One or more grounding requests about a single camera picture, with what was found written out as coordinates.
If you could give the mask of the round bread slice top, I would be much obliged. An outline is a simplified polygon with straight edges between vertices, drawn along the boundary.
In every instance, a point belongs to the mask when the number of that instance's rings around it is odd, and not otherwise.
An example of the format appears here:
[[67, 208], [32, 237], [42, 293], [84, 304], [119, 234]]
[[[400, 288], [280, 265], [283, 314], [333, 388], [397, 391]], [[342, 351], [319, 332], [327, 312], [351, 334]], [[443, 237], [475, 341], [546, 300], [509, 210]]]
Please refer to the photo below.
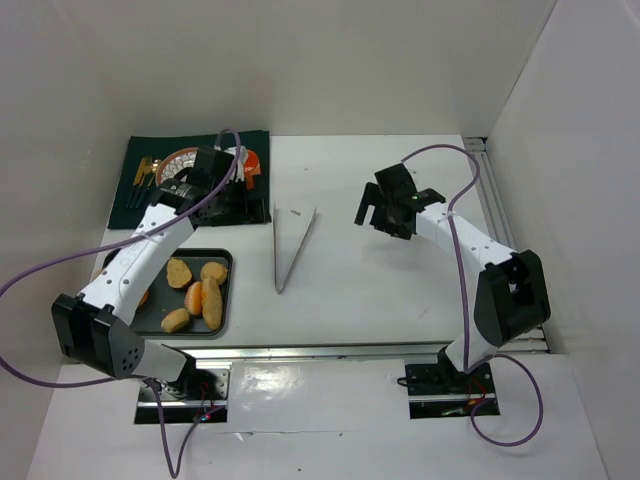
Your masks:
[[167, 283], [172, 289], [183, 290], [193, 282], [189, 266], [181, 259], [170, 258], [166, 265]]

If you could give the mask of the long bread roll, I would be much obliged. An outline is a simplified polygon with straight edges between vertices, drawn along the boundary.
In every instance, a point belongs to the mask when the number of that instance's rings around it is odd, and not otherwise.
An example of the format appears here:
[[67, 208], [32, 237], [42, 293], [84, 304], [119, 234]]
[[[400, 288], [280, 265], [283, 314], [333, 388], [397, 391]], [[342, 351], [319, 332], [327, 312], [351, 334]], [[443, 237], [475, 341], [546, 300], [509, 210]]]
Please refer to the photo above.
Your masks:
[[211, 331], [222, 323], [223, 300], [219, 285], [212, 278], [202, 281], [202, 317]]

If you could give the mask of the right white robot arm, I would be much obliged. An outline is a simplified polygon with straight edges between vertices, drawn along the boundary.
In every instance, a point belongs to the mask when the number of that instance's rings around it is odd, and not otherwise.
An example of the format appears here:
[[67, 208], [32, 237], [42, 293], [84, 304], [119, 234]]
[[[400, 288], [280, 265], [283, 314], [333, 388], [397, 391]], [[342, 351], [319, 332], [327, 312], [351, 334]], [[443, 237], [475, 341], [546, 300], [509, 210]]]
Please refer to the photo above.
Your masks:
[[465, 380], [481, 360], [551, 316], [541, 259], [530, 250], [504, 246], [467, 220], [447, 210], [446, 198], [433, 189], [419, 191], [403, 164], [375, 173], [365, 184], [355, 217], [392, 237], [417, 235], [462, 261], [469, 325], [440, 350], [436, 378], [445, 385]]

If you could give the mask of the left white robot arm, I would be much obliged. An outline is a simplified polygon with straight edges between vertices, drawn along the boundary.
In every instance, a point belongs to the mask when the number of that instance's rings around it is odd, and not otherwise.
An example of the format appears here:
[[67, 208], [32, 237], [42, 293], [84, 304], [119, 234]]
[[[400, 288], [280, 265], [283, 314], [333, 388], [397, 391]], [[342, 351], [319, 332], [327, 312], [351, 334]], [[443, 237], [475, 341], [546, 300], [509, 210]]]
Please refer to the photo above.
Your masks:
[[198, 227], [199, 218], [232, 186], [247, 150], [201, 147], [193, 167], [162, 182], [139, 226], [115, 246], [104, 270], [76, 296], [60, 295], [51, 312], [62, 353], [112, 379], [149, 378], [179, 397], [214, 386], [214, 374], [193, 356], [143, 339], [131, 323], [143, 294], [173, 253]]

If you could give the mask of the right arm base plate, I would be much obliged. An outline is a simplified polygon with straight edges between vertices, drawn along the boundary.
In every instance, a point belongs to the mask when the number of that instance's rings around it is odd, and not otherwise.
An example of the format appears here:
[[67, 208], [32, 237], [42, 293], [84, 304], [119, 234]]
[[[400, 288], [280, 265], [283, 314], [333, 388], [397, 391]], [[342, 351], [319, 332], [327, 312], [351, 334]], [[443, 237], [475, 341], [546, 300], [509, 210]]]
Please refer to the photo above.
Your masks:
[[397, 380], [408, 395], [413, 420], [469, 417], [474, 408], [478, 416], [498, 416], [500, 409], [489, 365], [470, 377], [446, 383], [436, 364], [407, 364], [405, 375]]

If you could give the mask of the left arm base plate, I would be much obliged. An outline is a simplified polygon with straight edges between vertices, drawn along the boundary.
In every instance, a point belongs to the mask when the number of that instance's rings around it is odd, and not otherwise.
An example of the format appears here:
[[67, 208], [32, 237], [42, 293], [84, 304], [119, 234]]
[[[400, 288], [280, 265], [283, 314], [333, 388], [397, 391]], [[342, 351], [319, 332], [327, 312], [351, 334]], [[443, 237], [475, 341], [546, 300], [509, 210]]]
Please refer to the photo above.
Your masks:
[[154, 387], [142, 383], [138, 391], [134, 423], [158, 425], [158, 405], [161, 405], [164, 421], [168, 425], [187, 425], [195, 419], [203, 424], [226, 423], [230, 366], [215, 364], [207, 372], [188, 391], [180, 391], [174, 385], [159, 380], [154, 380]]

